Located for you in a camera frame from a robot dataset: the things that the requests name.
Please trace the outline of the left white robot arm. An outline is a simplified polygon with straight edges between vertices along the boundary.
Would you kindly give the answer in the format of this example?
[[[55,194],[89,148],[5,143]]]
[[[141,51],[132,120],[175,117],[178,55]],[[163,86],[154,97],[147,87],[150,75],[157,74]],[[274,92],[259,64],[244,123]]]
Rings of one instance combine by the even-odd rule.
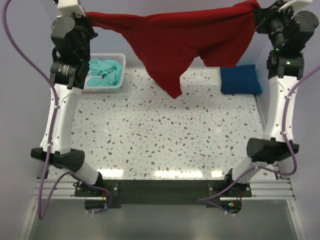
[[[85,86],[91,59],[90,41],[97,37],[87,16],[59,16],[52,23],[53,85],[43,139],[31,150],[33,159],[71,172],[76,179],[101,187],[102,175],[86,161],[82,150],[72,148],[71,132],[76,107]]]

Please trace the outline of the red t shirt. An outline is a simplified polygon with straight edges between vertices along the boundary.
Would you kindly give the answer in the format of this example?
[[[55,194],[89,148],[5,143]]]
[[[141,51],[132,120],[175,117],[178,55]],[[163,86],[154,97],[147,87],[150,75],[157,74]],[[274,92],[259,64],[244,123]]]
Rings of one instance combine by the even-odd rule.
[[[260,5],[246,0],[230,7],[147,16],[88,12],[93,27],[122,35],[149,76],[172,98],[182,94],[180,77],[195,58],[207,67],[233,68],[255,33]]]

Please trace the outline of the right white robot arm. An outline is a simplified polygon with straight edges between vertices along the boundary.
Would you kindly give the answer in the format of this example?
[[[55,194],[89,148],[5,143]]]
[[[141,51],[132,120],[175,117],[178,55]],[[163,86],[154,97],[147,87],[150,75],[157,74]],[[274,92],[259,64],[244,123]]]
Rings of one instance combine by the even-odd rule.
[[[270,100],[262,138],[250,138],[246,157],[224,177],[227,190],[246,187],[268,165],[294,158],[293,114],[298,87],[303,82],[305,60],[302,50],[319,25],[317,16],[304,10],[309,0],[278,0],[268,8],[255,10],[255,31],[266,34],[273,49],[266,66]]]

